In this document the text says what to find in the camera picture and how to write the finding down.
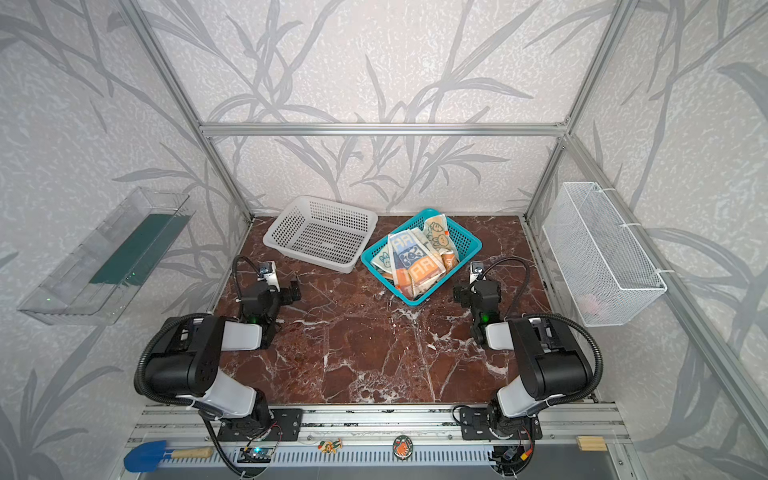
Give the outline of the striped rabbit print towel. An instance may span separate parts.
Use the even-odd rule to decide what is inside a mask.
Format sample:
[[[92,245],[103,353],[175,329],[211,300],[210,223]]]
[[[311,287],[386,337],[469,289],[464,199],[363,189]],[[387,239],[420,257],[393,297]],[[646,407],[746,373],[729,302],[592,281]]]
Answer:
[[[402,230],[387,237],[372,264],[408,299],[416,300],[446,273],[440,255],[417,230]]]

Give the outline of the white perforated plastic basket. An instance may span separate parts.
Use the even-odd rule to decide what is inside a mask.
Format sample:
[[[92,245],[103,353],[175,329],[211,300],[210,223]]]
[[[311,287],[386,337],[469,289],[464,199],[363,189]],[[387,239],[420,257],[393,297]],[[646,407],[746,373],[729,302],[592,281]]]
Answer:
[[[275,219],[263,244],[286,257],[349,274],[377,222],[378,215],[370,210],[300,196]]]

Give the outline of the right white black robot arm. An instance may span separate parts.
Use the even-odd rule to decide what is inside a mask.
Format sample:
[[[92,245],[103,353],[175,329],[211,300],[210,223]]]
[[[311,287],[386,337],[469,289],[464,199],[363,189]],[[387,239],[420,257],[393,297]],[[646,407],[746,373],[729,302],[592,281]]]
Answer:
[[[597,388],[603,372],[602,354],[577,322],[554,313],[504,317],[500,285],[492,280],[459,284],[453,297],[472,314],[471,334],[476,343],[513,352],[518,371],[487,406],[454,410],[463,439],[534,442],[542,438],[541,411],[580,401]]]

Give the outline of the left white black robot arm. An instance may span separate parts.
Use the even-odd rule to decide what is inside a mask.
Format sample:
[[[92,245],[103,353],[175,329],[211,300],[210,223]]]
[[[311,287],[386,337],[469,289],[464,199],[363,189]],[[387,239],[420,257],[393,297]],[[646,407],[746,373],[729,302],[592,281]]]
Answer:
[[[157,403],[195,409],[220,423],[220,442],[296,441],[303,411],[272,409],[263,391],[246,386],[220,368],[221,354],[258,350],[276,333],[280,308],[301,299],[300,284],[287,288],[257,282],[240,299],[245,322],[209,313],[170,317],[142,352],[134,388]]]

